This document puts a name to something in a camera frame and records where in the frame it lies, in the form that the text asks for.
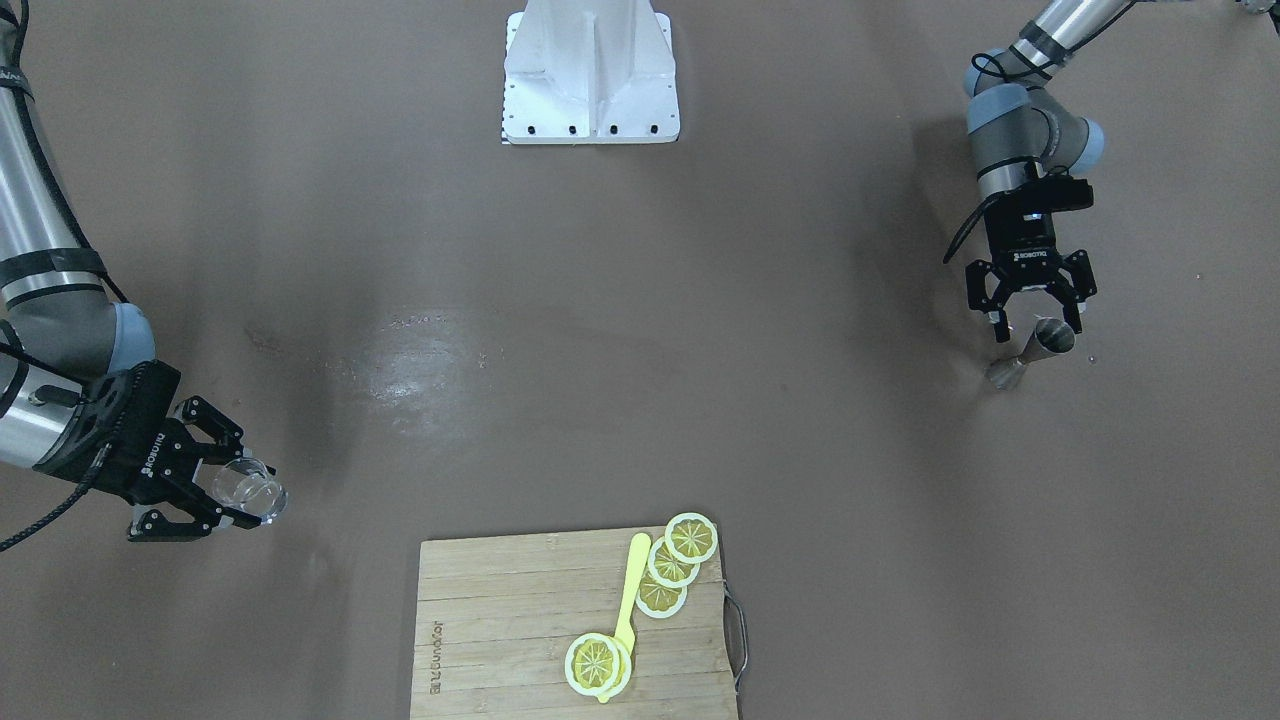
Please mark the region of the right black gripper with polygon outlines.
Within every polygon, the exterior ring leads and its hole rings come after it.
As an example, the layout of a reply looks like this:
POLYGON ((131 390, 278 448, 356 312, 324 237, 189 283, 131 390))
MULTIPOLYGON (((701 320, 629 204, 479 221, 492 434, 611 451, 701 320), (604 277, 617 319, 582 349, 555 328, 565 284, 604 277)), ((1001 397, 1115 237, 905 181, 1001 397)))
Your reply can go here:
POLYGON ((197 509, 189 521, 172 521, 159 507, 141 506, 196 506, 201 501, 201 489, 191 478, 182 482, 164 474, 163 456, 178 436, 177 420, 186 433, 175 442, 178 454, 214 466, 255 459, 243 445, 243 429, 204 397, 180 401, 174 420, 170 401, 179 383, 174 366, 146 361, 102 377, 81 393, 38 386, 35 401, 40 407, 70 410, 72 415, 35 470, 73 483, 95 470, 92 488, 140 505, 132 509, 132 543, 191 542, 229 527, 260 527, 261 518, 223 506, 197 509))

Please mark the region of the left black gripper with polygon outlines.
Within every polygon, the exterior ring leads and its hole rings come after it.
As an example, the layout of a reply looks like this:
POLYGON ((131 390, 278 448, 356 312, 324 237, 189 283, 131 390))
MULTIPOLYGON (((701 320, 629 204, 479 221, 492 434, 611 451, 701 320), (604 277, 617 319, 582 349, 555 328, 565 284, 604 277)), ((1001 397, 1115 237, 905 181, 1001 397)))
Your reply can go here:
POLYGON ((1062 306, 1062 319, 1080 334, 1087 300, 1097 295, 1089 254, 1076 250, 1066 256, 1059 255, 1052 214, 1021 214, 1015 192, 996 192, 986 197, 991 261, 974 260, 965 268, 969 309, 987 315, 997 343, 1009 342, 1011 327, 1005 305, 1011 290, 1005 287, 1005 281, 1053 277, 1052 297, 1062 306))

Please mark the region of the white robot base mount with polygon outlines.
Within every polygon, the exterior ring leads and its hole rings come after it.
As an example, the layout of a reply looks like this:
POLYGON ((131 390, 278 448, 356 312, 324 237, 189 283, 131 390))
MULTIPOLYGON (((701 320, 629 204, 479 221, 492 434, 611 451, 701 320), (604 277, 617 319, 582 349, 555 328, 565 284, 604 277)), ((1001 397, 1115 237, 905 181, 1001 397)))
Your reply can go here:
POLYGON ((506 143, 680 137, 672 24, 649 1, 530 1, 506 22, 504 72, 506 143))

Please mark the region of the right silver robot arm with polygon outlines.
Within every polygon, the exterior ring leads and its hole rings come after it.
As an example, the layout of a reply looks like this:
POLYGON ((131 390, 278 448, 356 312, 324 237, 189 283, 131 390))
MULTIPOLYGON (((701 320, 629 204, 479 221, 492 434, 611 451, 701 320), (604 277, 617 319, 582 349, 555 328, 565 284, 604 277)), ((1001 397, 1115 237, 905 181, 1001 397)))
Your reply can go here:
POLYGON ((287 492, 180 373, 110 277, 47 154, 20 61, 29 4, 3 4, 3 461, 72 495, 3 542, 29 538, 92 491, 131 506, 132 542, 187 542, 273 523, 287 492))

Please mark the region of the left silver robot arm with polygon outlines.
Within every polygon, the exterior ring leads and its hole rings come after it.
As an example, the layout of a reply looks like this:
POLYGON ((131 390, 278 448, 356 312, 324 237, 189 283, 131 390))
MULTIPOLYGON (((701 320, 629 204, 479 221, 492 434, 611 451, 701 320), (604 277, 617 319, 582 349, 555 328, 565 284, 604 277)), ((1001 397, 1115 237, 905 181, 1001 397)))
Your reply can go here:
POLYGON ((1128 1, 1052 1, 1015 42, 970 59, 966 133, 980 202, 945 255, 954 258, 975 225, 986 228, 989 255, 966 265, 966 301, 987 316, 1000 343, 1011 336, 1006 306, 1015 293, 1044 291, 1080 331, 1083 307, 1097 291, 1088 252, 1060 251, 1053 217, 1092 206, 1085 174, 1105 151, 1105 133, 1047 86, 1129 8, 1128 1))

